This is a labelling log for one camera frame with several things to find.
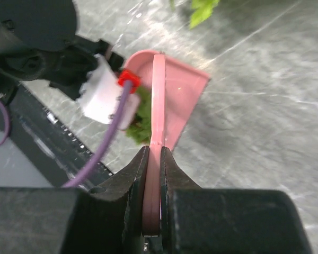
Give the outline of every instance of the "green vegetable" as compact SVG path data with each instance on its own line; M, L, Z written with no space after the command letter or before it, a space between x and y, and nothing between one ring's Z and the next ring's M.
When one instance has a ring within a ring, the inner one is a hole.
M141 101L135 118L126 130L126 136L137 144L149 144L151 140L151 93L144 87L136 91Z
M190 28L195 28L197 25L208 19L213 12L213 8L218 6L220 0L192 0L191 9L194 10L190 19ZM174 0L170 0L171 7L174 8Z

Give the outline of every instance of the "tabletop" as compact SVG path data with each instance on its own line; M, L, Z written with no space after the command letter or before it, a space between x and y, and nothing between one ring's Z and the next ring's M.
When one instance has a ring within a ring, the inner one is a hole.
M280 189L291 196L318 253L318 0L221 0L189 29L188 1L77 0L79 34L141 49L211 76L174 150L208 188ZM26 84L93 151L107 126L44 81ZM117 172L140 146L118 133L103 162Z

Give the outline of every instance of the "gray marble countertop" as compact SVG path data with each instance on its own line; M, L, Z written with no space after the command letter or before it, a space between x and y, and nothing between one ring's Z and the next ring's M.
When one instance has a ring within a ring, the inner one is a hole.
M189 3L77 0L80 35L131 56L163 50L210 73L175 151L202 187L271 188L296 203L318 253L318 0L221 0L189 30ZM106 126L47 83L26 84L93 151ZM138 151L119 133L103 162L114 172Z

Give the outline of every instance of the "cable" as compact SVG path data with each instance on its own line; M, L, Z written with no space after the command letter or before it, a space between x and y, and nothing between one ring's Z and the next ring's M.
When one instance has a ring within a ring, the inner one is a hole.
M90 158L86 165L78 172L78 174L67 183L63 185L64 188L77 187L79 184L83 183L91 173L94 172L96 166L100 162L101 158L105 155L116 131L119 126L119 122L122 117L123 108L126 104L127 97L130 94L130 91L133 87L132 81L126 80L124 83L124 89L121 95L120 103L118 109L113 117L112 123L107 129L104 139L98 147L95 154Z
M4 124L5 124L4 137L0 141L0 146L1 146L6 141L8 135L10 133L11 123L10 123L10 115L8 113L8 110L1 101L0 101L0 110L1 110L2 115L4 117Z

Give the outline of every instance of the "pink tray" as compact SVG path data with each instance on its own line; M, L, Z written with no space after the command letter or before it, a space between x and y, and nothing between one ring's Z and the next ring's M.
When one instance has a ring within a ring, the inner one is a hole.
M141 50L132 55L125 68L138 75L143 86L151 89L155 50ZM209 81L209 76L166 56L166 138L171 151L176 145L197 101Z

